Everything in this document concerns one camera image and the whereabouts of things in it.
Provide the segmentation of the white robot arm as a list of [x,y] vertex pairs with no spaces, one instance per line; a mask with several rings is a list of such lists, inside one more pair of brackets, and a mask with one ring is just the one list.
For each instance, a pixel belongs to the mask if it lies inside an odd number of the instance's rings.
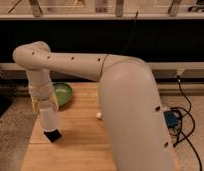
[[118,171],[178,171],[175,151],[150,66],[123,55],[56,53],[43,41],[16,47],[13,60],[24,68],[35,114],[50,141],[61,134],[52,71],[99,84],[98,97]]

